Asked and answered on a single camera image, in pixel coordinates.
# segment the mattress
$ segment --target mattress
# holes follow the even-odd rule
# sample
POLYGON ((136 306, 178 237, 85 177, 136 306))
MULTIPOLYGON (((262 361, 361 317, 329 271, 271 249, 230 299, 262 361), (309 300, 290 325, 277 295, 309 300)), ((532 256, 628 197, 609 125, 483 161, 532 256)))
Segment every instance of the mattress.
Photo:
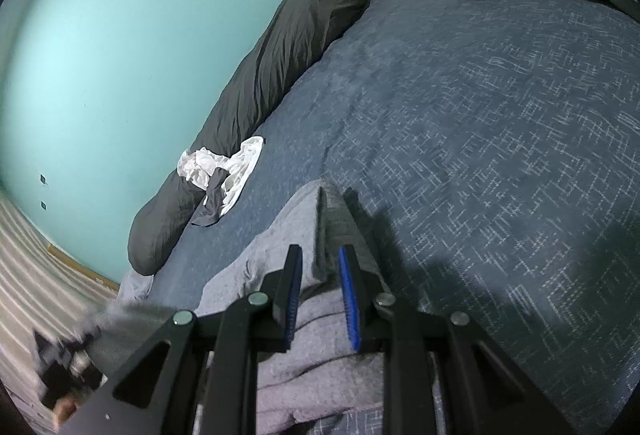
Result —
MULTIPOLYGON (((579 433, 602 433, 640 377, 639 43, 636 22, 586 0, 371 0, 257 130, 238 202, 185 229, 150 299, 196 307, 328 178, 395 292, 469 311, 579 433)), ((336 423, 374 433, 380 413, 316 433, 336 423)))

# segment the hand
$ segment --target hand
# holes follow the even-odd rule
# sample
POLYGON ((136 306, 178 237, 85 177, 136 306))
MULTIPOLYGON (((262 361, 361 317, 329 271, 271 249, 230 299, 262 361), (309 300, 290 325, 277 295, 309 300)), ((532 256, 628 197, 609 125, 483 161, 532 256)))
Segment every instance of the hand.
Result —
POLYGON ((53 408, 53 429, 55 431, 60 430, 62 423, 69 419, 79 407, 78 400, 70 395, 65 395, 62 399, 58 399, 53 408))

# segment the wall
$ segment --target wall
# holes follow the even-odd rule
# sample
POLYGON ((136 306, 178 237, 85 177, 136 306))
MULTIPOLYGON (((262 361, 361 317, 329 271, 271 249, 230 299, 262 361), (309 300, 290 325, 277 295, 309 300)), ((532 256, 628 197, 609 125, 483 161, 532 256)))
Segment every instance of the wall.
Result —
POLYGON ((280 1, 32 0, 0 89, 0 181, 15 204, 120 281, 133 216, 280 1))

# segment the yellow wooden strip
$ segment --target yellow wooden strip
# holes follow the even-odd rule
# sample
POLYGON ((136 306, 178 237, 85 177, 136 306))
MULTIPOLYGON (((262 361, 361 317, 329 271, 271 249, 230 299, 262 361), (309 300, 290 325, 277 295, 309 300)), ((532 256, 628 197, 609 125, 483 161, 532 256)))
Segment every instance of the yellow wooden strip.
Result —
POLYGON ((52 243, 50 243, 48 245, 47 251, 49 253, 51 253, 51 255, 53 255, 57 259, 59 259, 59 261, 64 263, 67 267, 70 267, 74 271, 78 271, 79 273, 84 274, 85 276, 91 278, 92 280, 95 280, 96 282, 101 283, 105 287, 113 289, 116 292, 120 288, 120 285, 118 285, 114 281, 111 281, 110 279, 103 277, 102 275, 98 274, 97 272, 94 272, 91 269, 85 267, 84 265, 80 265, 73 258, 71 258, 69 255, 67 255, 66 253, 64 253, 60 249, 58 249, 52 243))

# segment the pillow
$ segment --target pillow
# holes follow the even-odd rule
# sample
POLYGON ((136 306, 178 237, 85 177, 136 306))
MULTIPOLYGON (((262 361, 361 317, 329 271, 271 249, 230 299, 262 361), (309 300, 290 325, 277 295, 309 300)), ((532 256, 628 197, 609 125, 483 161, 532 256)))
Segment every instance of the pillow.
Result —
MULTIPOLYGON (((231 157, 269 117, 295 81, 360 18, 369 0, 283 0, 254 49, 220 94, 191 151, 231 157)), ((174 170, 143 206, 129 233, 129 262, 156 274, 205 192, 174 170)))

